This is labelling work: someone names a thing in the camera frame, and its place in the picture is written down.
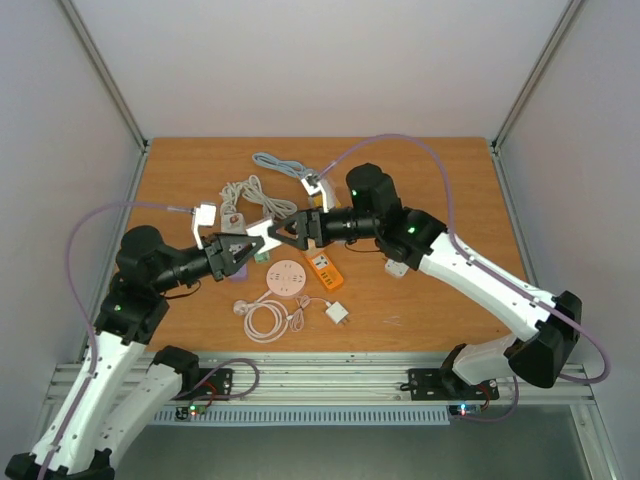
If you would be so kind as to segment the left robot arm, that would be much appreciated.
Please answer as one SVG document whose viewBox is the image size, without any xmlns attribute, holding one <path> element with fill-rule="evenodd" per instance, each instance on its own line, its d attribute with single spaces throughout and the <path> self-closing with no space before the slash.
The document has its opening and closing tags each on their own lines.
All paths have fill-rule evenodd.
<svg viewBox="0 0 640 480">
<path fill-rule="evenodd" d="M 91 330 L 87 358 L 52 424 L 30 451 L 9 460 L 6 476 L 114 478 L 125 452 L 156 412 L 172 399 L 192 397 L 207 379 L 196 354 L 166 346 L 127 397 L 116 400 L 169 310 L 168 291 L 205 277 L 230 277 L 263 245 L 258 236 L 222 233 L 179 250 L 152 226 L 128 231 Z"/>
</svg>

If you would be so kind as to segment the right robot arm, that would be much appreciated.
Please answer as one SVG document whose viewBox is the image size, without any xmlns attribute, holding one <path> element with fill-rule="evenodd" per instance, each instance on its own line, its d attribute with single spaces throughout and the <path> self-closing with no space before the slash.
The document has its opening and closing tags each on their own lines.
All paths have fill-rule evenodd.
<svg viewBox="0 0 640 480">
<path fill-rule="evenodd" d="M 444 282 L 500 320 L 508 335 L 462 343 L 446 357 L 439 375 L 449 398 L 499 377 L 554 386 L 580 337 L 582 302 L 576 295 L 554 295 L 487 261 L 445 223 L 404 206 L 392 178 L 374 164 L 353 168 L 346 184 L 351 206 L 301 210 L 269 227 L 269 236 L 301 251 L 372 239 L 387 259 Z"/>
</svg>

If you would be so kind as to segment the white cube socket with flower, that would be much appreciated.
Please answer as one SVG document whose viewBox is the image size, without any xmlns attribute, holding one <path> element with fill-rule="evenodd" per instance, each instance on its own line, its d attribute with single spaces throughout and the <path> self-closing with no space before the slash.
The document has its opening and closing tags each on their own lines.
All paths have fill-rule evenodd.
<svg viewBox="0 0 640 480">
<path fill-rule="evenodd" d="M 244 216 L 238 212 L 223 213 L 220 229 L 222 233 L 244 235 L 246 233 Z"/>
</svg>

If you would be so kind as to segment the small white grey adapter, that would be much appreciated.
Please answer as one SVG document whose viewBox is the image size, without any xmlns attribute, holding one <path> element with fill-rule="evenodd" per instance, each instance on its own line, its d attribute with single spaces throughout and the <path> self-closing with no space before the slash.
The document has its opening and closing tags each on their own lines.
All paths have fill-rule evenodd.
<svg viewBox="0 0 640 480">
<path fill-rule="evenodd" d="M 269 252 L 282 244 L 281 241 L 272 238 L 268 233 L 269 228 L 273 225 L 274 220 L 271 217 L 266 217 L 246 226 L 246 234 L 248 236 L 260 237 L 264 242 L 264 245 L 257 251 L 257 254 Z"/>
</svg>

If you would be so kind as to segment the orange power strip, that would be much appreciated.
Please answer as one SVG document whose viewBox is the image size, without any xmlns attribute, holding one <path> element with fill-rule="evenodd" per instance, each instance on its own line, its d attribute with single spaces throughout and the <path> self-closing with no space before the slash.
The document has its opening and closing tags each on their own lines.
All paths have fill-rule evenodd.
<svg viewBox="0 0 640 480">
<path fill-rule="evenodd" d="M 307 251 L 303 256 L 327 292 L 335 292 L 344 285 L 344 277 L 323 250 Z"/>
</svg>

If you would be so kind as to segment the white USB charger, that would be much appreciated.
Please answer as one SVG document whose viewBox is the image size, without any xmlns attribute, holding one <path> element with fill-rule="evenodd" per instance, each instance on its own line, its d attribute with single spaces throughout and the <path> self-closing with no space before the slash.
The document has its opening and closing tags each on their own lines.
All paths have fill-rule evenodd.
<svg viewBox="0 0 640 480">
<path fill-rule="evenodd" d="M 339 302 L 330 303 L 325 310 L 326 316 L 335 325 L 343 324 L 349 316 L 349 311 Z"/>
</svg>

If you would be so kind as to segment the yellow cube socket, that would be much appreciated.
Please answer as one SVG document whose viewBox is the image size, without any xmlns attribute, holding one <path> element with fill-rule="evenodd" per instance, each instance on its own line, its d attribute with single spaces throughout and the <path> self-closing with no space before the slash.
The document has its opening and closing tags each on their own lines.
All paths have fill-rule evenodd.
<svg viewBox="0 0 640 480">
<path fill-rule="evenodd" d="M 329 209 L 331 208 L 339 208 L 342 206 L 340 200 L 338 199 L 334 190 L 329 189 L 326 192 L 326 197 L 323 197 L 323 193 L 321 191 L 317 191 L 309 197 L 309 205 L 311 207 L 324 208 L 325 202 L 327 200 Z"/>
</svg>

